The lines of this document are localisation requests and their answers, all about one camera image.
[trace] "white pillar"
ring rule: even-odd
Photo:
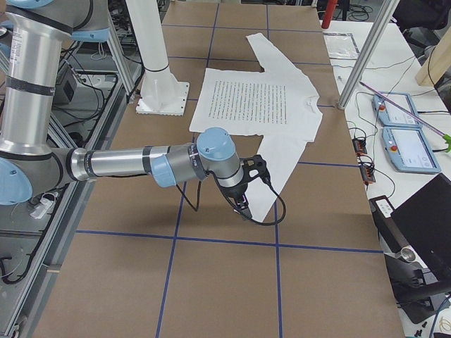
[[[142,62],[146,68],[138,113],[183,115],[190,84],[169,69],[156,0],[126,0]]]

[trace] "black chair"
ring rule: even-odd
[[[404,38],[410,44],[426,48],[411,37],[410,28],[423,27],[441,30],[448,24],[451,0],[401,0],[393,13]]]

